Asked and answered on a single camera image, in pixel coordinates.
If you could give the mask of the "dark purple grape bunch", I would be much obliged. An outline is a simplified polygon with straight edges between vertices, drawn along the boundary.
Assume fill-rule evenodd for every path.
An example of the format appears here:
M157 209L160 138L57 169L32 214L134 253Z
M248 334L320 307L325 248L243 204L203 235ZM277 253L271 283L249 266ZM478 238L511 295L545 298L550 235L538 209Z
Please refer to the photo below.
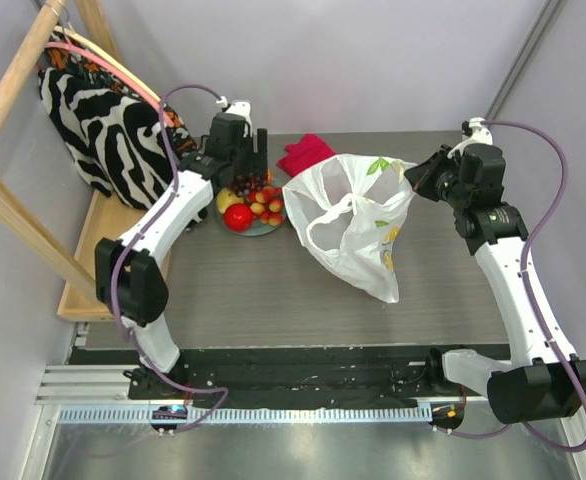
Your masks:
M237 175L229 185L229 189L238 197L247 199L252 193L257 193L270 185L268 174L259 175Z

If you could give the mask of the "white lemon print plastic bag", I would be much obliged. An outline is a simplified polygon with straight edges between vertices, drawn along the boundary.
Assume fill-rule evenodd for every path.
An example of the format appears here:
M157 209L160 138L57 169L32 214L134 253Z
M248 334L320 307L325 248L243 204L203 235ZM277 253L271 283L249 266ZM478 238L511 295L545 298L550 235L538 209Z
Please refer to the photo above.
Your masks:
M284 185L288 219L300 244L327 271L385 302L397 303L393 245L414 197L413 162L334 155Z

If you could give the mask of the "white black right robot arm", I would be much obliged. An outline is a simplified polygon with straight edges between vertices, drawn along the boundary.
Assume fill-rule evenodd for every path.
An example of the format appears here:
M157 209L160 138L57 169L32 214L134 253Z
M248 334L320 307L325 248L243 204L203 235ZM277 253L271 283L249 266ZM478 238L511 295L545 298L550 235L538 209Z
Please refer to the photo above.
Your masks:
M545 299L522 216L503 201L506 162L496 146L442 147L405 177L422 198L447 203L455 228L487 278L504 322L509 363L461 348L431 352L424 371L430 391L458 385L485 397L495 417L515 424L571 417L586 394L586 360L578 357Z

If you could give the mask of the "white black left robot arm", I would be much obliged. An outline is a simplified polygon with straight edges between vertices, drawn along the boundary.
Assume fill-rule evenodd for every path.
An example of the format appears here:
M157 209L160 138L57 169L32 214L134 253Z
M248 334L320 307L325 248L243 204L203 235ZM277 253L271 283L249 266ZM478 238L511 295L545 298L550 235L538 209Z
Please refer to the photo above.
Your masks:
M164 316L169 292L160 265L223 188L237 177L266 174L267 131L253 129L249 102L235 101L214 116L204 149L177 162L174 179L142 219L118 239L96 245L97 299L134 337L141 363L157 368L150 383L163 398L178 397L186 375Z

